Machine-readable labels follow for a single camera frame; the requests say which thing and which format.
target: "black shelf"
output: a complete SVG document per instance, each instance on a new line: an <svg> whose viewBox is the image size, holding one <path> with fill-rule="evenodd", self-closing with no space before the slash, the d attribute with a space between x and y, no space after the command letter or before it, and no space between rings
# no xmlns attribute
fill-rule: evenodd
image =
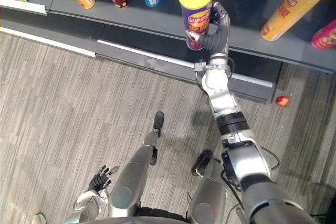
<svg viewBox="0 0 336 224"><path fill-rule="evenodd" d="M25 35L28 35L26 38L31 38L29 35L37 36L38 38L31 39L38 41L40 41L39 38L56 41L65 44L65 47L63 47L65 49L69 49L67 46L76 47L77 49L74 51L94 57L98 46L97 39L102 34L103 28L104 24L79 18L64 17L56 14L41 16L33 13L3 9L0 31L14 35L20 35L15 33L16 31L25 33Z"/></svg>
<svg viewBox="0 0 336 224"><path fill-rule="evenodd" d="M98 42L97 54L99 55L193 83L195 83L193 63L199 59L208 58L205 50L186 49L184 41L111 25L105 26ZM281 62L234 51L229 55L236 65L235 73L229 81L229 89L259 102L271 102L281 70ZM176 59L181 63L170 62Z"/></svg>
<svg viewBox="0 0 336 224"><path fill-rule="evenodd" d="M336 71L336 48L316 50L312 35L332 20L335 0L322 0L313 10L277 41L265 41L260 28L282 0L217 0L228 10L231 21L230 49L250 55L300 64L325 72ZM130 0L127 7L116 8L110 0L96 0L86 10L70 0L54 0L51 12L89 19L125 28L184 40L184 27L178 0L162 0L147 7L144 0Z"/></svg>

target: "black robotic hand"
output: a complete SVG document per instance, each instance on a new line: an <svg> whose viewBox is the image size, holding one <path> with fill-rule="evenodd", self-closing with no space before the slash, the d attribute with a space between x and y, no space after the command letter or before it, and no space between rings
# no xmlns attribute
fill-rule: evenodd
<svg viewBox="0 0 336 224"><path fill-rule="evenodd" d="M99 192L100 190L107 188L111 183L111 180L109 178L113 174L115 174L118 171L118 169L119 167L115 166L111 170L109 170L108 168L106 168L106 165L103 165L99 169L98 173L90 181L89 190Z"/></svg>
<svg viewBox="0 0 336 224"><path fill-rule="evenodd" d="M217 31L211 35L202 35L191 30L186 30L185 33L191 40L201 44L208 50L211 56L227 56L230 18L227 11L219 2L213 4L212 21L218 27Z"/></svg>

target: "small red object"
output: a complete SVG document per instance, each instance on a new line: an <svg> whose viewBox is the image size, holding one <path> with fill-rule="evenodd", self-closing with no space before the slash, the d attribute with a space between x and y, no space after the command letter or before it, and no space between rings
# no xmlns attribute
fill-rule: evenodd
<svg viewBox="0 0 336 224"><path fill-rule="evenodd" d="M282 96L280 96L280 97L277 98L277 100L275 101L275 103L277 105L281 106L281 107L287 106L288 103L289 103L289 98L286 97L286 96L284 96L284 95L282 95Z"/></svg>

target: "purple chip can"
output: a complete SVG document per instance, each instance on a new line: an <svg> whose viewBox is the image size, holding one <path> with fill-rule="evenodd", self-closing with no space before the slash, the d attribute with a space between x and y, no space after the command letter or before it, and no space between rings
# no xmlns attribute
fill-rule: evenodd
<svg viewBox="0 0 336 224"><path fill-rule="evenodd" d="M184 28L202 35L209 29L212 0L179 0L182 8ZM203 47L187 37L187 45L191 50L201 50Z"/></svg>
<svg viewBox="0 0 336 224"><path fill-rule="evenodd" d="M209 20L212 3L198 10L189 10L181 6L184 28L190 29L200 34L207 34L209 30ZM191 50L201 50L203 47L187 37L187 46Z"/></svg>

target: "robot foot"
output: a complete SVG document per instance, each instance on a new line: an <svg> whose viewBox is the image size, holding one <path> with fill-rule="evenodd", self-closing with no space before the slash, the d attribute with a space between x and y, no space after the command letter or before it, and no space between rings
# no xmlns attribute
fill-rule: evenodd
<svg viewBox="0 0 336 224"><path fill-rule="evenodd" d="M191 168L191 173L195 177L202 176L205 167L210 161L210 158L212 157L213 153L210 150L204 150L202 153L198 156L195 164Z"/></svg>
<svg viewBox="0 0 336 224"><path fill-rule="evenodd" d="M157 136L158 137L161 136L161 129L162 129L162 126L163 126L163 122L164 122L163 112L157 111L157 113L155 114L155 118L154 118L153 129L157 130Z"/></svg>

